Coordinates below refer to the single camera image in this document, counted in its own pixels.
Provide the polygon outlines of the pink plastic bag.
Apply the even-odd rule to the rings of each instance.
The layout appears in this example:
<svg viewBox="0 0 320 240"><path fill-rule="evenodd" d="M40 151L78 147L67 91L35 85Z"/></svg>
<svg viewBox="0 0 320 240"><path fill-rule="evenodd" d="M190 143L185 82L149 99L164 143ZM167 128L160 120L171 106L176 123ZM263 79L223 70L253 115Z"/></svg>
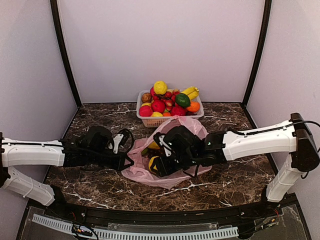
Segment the pink plastic bag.
<svg viewBox="0 0 320 240"><path fill-rule="evenodd" d="M121 174L134 182L141 183L150 187L160 187L163 189L171 189L179 183L190 179L181 169L168 175L159 177L149 169L149 162L152 157L164 157L165 150L163 148L147 151L146 155L142 152L154 141L153 137L156 133L166 134L174 127L185 126L193 134L203 139L208 135L206 128L195 118L189 116L173 116L160 124L155 131L146 138L137 139L133 148L129 151L128 157L134 161L134 165L123 170Z"/></svg>

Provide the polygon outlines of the yellow fruit from bag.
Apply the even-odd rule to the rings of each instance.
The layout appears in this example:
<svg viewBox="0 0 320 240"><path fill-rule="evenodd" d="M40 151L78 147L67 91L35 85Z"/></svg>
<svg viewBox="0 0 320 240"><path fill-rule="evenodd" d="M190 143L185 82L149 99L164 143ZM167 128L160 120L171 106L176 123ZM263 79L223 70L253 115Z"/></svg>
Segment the yellow fruit from bag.
<svg viewBox="0 0 320 240"><path fill-rule="evenodd" d="M149 163L148 163L148 169L150 172L152 173L157 173L158 172L158 169L157 169L157 166L156 166L156 160L158 160L159 156L153 156L150 160L149 160Z"/></svg>

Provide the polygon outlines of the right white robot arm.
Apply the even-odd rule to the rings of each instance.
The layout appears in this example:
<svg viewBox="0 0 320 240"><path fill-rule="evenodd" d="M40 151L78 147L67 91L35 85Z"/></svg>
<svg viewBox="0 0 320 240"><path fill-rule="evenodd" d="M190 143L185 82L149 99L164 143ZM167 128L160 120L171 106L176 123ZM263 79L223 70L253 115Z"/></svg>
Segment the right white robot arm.
<svg viewBox="0 0 320 240"><path fill-rule="evenodd" d="M210 167L253 155L286 152L286 160L266 187L264 199L255 205L255 213L266 217L303 173L309 173L320 164L309 123L299 113L292 113L289 120L276 125L214 132L203 139L185 126L176 126L167 133L157 132L153 136L165 154L152 157L149 170L166 177L179 170L186 172L193 166Z"/></svg>

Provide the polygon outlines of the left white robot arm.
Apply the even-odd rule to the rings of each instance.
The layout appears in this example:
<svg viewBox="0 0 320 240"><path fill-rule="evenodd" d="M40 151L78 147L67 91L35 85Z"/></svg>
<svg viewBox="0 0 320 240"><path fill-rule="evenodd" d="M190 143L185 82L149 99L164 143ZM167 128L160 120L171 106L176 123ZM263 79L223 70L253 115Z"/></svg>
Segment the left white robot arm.
<svg viewBox="0 0 320 240"><path fill-rule="evenodd" d="M128 150L121 151L127 141L134 142L126 128L115 136L102 127L94 127L73 139L53 141L20 141L0 139L0 187L32 199L51 210L60 218L67 218L70 206L55 186L47 185L19 172L17 166L45 165L63 168L98 165L123 171L134 165Z"/></svg>

